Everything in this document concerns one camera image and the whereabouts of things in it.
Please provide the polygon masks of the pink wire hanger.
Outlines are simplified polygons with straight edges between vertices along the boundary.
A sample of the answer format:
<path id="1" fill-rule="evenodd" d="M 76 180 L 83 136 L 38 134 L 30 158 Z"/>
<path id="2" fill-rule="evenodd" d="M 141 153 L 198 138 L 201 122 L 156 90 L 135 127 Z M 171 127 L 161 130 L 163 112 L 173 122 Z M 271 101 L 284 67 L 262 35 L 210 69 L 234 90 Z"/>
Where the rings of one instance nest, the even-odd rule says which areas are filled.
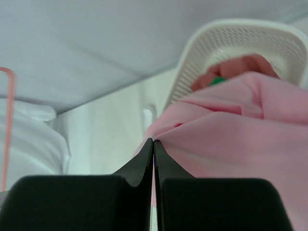
<path id="1" fill-rule="evenodd" d="M 12 137 L 13 103 L 14 103 L 16 76 L 14 71 L 12 71 L 9 68 L 1 67 L 0 70 L 4 72 L 8 77 L 8 89 L 7 89 L 8 97 L 7 97 L 7 113 L 6 113 L 6 126 L 5 126 L 6 130 L 5 130 L 1 187 L 0 187 L 0 191 L 4 192 L 6 189 L 9 158 L 10 158 L 9 156 L 10 156 L 10 145 Z"/>

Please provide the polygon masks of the dusty red t-shirt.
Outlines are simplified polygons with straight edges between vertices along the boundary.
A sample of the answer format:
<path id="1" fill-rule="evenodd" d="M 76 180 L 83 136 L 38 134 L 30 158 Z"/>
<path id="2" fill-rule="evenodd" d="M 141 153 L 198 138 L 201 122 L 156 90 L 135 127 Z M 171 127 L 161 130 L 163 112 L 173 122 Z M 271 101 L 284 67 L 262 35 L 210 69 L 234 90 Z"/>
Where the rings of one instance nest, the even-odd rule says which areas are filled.
<path id="1" fill-rule="evenodd" d="M 269 77 L 279 78 L 267 59 L 259 54 L 249 54 L 210 66 L 191 84 L 191 90 L 194 92 L 209 87 L 215 77 L 231 79 L 248 72 L 257 72 Z"/>

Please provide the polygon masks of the green t-shirt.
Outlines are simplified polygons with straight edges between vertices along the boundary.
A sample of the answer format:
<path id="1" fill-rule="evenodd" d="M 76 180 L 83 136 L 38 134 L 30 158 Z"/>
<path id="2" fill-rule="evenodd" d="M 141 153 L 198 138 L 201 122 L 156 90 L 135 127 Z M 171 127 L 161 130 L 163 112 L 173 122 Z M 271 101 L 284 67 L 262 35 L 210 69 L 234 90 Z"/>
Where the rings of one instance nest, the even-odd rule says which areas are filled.
<path id="1" fill-rule="evenodd" d="M 223 77 L 215 77 L 213 79 L 213 81 L 210 83 L 210 86 L 214 86 L 216 84 L 220 84 L 221 82 L 226 81 L 227 79 L 223 78 Z"/>

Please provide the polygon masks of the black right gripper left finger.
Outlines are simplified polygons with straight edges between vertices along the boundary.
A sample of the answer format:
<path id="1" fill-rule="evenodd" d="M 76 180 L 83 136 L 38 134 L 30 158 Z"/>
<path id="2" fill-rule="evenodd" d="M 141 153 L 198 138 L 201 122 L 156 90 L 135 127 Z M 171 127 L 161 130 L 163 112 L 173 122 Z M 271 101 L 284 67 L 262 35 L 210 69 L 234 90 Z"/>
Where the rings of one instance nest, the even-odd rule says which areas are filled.
<path id="1" fill-rule="evenodd" d="M 111 175 L 21 178 L 0 210 L 1 230 L 149 230 L 153 145 Z"/>

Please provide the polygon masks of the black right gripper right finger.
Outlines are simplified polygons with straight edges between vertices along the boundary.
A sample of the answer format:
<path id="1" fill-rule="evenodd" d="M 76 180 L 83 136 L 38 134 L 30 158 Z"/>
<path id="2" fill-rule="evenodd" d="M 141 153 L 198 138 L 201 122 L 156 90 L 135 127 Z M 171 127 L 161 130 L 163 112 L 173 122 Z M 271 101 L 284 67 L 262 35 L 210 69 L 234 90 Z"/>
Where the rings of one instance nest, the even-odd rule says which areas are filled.
<path id="1" fill-rule="evenodd" d="M 264 179 L 196 178 L 154 142 L 160 231 L 291 231 L 274 186 Z"/>

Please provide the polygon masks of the light pink t-shirt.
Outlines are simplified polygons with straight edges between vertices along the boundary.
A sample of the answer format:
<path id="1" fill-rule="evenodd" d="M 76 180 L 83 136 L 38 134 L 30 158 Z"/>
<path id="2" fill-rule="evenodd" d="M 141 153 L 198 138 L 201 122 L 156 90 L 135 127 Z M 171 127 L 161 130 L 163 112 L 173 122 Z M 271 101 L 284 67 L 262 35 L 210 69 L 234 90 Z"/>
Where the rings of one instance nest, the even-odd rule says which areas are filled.
<path id="1" fill-rule="evenodd" d="M 195 177 L 270 181 L 293 228 L 307 230 L 307 90 L 250 72 L 171 104 L 144 136 Z"/>

